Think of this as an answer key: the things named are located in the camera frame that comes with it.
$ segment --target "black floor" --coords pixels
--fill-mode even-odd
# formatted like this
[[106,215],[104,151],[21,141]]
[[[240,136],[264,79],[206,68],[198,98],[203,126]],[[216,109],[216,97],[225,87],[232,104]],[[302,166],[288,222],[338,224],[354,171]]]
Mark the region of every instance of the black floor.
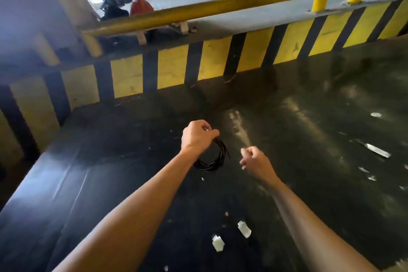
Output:
[[[216,172],[190,170],[140,271],[307,270],[273,200],[238,164],[249,143],[379,269],[405,258],[405,47],[371,44],[74,110],[0,213],[0,270],[52,270],[178,152],[188,122],[202,118],[220,130],[231,159]],[[252,229],[248,240],[237,234],[239,220]],[[211,238],[219,233],[229,242],[216,253]]]

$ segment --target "forearm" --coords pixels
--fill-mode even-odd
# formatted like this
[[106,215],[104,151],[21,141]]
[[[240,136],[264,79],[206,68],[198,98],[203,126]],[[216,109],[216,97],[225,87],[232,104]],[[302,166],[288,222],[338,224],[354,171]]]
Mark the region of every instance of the forearm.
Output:
[[285,184],[275,183],[271,191],[283,221],[311,271],[378,271],[327,227]]
[[55,271],[135,271],[196,159],[193,152],[180,152],[112,210]]

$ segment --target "hand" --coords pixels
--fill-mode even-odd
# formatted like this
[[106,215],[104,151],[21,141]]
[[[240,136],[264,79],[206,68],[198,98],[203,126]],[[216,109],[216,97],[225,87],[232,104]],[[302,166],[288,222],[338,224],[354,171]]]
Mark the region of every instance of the hand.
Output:
[[205,120],[194,120],[183,130],[181,151],[192,152],[198,157],[219,135],[220,132],[212,130]]
[[239,163],[242,166],[242,170],[249,169],[253,175],[267,182],[272,187],[280,183],[268,157],[258,147],[241,148],[241,154],[242,160]]

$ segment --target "yellow and black striped curb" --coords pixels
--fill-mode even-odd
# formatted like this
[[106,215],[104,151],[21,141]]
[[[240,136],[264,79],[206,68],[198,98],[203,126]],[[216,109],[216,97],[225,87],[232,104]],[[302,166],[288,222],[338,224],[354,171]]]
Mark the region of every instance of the yellow and black striped curb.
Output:
[[56,71],[0,86],[0,161],[38,157],[76,108],[407,33],[408,0]]

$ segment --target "coiled black cable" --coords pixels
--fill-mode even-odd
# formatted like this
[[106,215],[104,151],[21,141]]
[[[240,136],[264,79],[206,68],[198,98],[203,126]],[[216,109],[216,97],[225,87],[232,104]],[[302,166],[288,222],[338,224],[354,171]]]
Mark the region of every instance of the coiled black cable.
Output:
[[194,163],[194,167],[197,170],[205,172],[216,171],[220,166],[224,164],[225,153],[227,153],[228,158],[231,158],[228,153],[227,147],[219,138],[215,138],[214,142],[220,147],[218,157],[208,165],[205,162],[201,161],[200,159],[197,159],[197,161]]

